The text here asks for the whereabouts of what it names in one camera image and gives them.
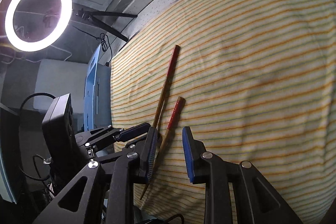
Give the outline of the blue plastic drainer basket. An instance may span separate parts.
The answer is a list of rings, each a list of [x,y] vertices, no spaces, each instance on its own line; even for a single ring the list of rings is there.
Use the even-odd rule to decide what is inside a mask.
[[[101,44],[92,55],[84,88],[84,130],[93,130],[111,124],[110,67],[98,62]]]

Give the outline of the striped yellow towel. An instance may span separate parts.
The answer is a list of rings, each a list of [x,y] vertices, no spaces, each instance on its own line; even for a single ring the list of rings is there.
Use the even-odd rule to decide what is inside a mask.
[[[335,199],[335,0],[179,0],[113,58],[114,127],[152,122],[174,46],[180,46],[164,133],[186,101],[148,189],[134,203],[157,218],[202,223],[205,187],[190,183],[189,126],[207,150],[250,161],[303,223]]]

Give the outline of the white cutting board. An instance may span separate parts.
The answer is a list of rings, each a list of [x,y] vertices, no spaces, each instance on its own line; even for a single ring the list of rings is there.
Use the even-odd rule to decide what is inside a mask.
[[[73,111],[84,112],[84,85],[88,65],[69,61],[41,61],[34,92],[59,97],[70,94]]]

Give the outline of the red wooden chopstick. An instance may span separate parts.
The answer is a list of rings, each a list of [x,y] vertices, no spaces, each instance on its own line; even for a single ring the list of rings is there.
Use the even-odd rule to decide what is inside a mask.
[[[171,54],[171,58],[170,58],[170,61],[169,61],[169,66],[168,66],[168,69],[167,69],[167,73],[166,73],[165,80],[164,80],[164,83],[163,83],[163,87],[162,87],[162,90],[161,90],[161,94],[160,94],[160,97],[159,97],[157,109],[156,109],[156,112],[155,112],[154,121],[153,121],[153,124],[152,124],[152,126],[154,128],[157,127],[158,120],[159,120],[159,117],[161,115],[165,95],[166,95],[166,92],[167,92],[167,89],[168,89],[168,86],[169,86],[169,82],[174,75],[174,69],[175,69],[175,65],[177,63],[177,59],[178,59],[180,49],[181,48],[180,48],[179,45],[175,45],[174,49],[173,49],[173,53]]]

